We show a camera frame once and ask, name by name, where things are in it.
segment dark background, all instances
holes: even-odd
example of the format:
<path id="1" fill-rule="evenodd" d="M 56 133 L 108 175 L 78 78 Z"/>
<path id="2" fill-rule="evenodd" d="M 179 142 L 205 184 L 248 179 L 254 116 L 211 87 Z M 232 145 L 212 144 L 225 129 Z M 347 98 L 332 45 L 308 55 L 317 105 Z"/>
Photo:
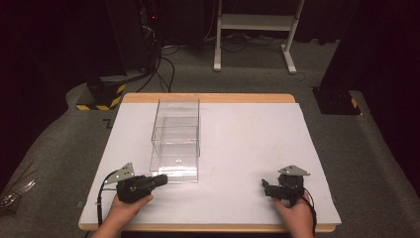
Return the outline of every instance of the dark background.
<path id="1" fill-rule="evenodd" d="M 112 4 L 105 4 L 114 1 L 2 1 L 0 189 L 37 137 L 67 109 L 65 94 L 72 87 L 92 76 L 124 73 L 124 59 L 116 57 L 116 26 L 107 15 Z M 163 34 L 201 47 L 213 1 L 158 2 Z M 366 0 L 357 8 L 358 2 L 307 0 L 295 40 L 342 40 L 328 69 L 329 82 L 334 87 L 344 78 L 348 89 L 363 93 L 384 140 L 419 194 L 419 3 Z M 286 14 L 295 6 L 287 0 L 284 8 L 272 8 L 275 3 L 224 1 L 224 9 Z"/>

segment white shelf frame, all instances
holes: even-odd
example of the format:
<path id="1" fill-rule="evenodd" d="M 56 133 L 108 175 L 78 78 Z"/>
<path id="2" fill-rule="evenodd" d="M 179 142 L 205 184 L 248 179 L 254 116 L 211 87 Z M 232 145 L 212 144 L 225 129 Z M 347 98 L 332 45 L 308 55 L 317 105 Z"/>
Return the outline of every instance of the white shelf frame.
<path id="1" fill-rule="evenodd" d="M 285 45 L 281 45 L 281 52 L 287 64 L 290 74 L 296 74 L 297 70 L 290 54 L 291 43 L 296 32 L 305 0 L 299 0 L 297 9 L 292 16 L 273 15 L 246 15 L 246 14 L 223 14 L 222 0 L 219 0 L 217 17 L 216 47 L 214 54 L 214 71 L 222 69 L 221 34 L 222 29 L 234 30 L 263 30 L 289 32 Z"/>

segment hand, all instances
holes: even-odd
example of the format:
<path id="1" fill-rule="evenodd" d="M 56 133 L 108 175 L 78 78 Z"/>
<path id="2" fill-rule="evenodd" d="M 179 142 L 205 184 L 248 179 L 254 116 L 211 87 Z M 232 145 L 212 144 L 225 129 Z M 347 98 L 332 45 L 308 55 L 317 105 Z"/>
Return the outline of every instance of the hand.
<path id="1" fill-rule="evenodd" d="M 120 201 L 118 195 L 114 196 L 111 208 L 103 224 L 92 235 L 94 237 L 117 237 L 121 230 L 139 213 L 139 210 L 154 197 L 148 195 L 133 203 Z"/>
<path id="2" fill-rule="evenodd" d="M 293 238 L 312 238 L 313 220 L 308 204 L 302 199 L 297 199 L 294 206 L 288 208 L 277 198 L 272 198 L 275 209 L 284 221 L 284 225 Z"/>

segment clear plastic box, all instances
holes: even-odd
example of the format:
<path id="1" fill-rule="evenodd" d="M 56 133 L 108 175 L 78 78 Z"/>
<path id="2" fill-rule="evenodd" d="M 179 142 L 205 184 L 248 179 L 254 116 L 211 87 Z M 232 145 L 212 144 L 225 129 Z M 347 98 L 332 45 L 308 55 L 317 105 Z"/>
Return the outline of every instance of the clear plastic box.
<path id="1" fill-rule="evenodd" d="M 169 182 L 198 181 L 200 156 L 198 98 L 161 99 L 152 134 L 151 172 Z"/>

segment wooden table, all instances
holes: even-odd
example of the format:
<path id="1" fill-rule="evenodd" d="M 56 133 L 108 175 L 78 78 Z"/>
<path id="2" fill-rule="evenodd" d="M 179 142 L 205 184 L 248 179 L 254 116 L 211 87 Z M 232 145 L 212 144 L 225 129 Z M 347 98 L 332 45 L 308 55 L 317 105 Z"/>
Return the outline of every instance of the wooden table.
<path id="1" fill-rule="evenodd" d="M 132 162 L 150 176 L 152 129 L 161 98 L 200 98 L 199 180 L 153 191 L 125 230 L 191 232 L 285 232 L 261 179 L 275 184 L 277 170 L 297 165 L 311 173 L 305 187 L 315 199 L 317 232 L 341 223 L 300 107 L 289 94 L 128 93 L 114 123 L 79 220 L 97 229 L 96 196 L 112 171 Z M 102 192 L 106 216 L 115 191 Z"/>

